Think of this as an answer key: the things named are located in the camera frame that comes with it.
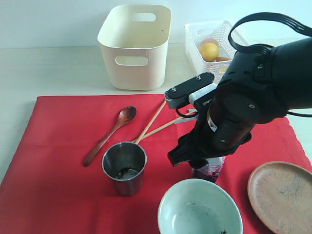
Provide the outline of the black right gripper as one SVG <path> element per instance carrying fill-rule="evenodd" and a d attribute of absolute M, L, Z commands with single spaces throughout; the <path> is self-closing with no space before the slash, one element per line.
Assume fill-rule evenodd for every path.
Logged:
<path fill-rule="evenodd" d="M 250 131 L 256 124 L 284 117 L 287 110 L 272 85 L 222 82 L 195 126 L 196 142 L 192 135 L 183 135 L 168 159 L 174 167 L 182 162 L 203 167 L 205 158 L 233 154 L 252 139 Z"/>

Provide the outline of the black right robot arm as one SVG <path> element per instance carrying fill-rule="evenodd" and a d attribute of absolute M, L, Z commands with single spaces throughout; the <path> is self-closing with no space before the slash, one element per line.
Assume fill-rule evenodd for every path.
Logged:
<path fill-rule="evenodd" d="M 173 166 L 198 169 L 207 160 L 233 154 L 257 124 L 312 106 L 312 40 L 301 39 L 259 52 L 236 52 L 218 84 L 202 73 L 165 92 L 171 109 L 195 107 L 195 127 L 168 153 Z"/>

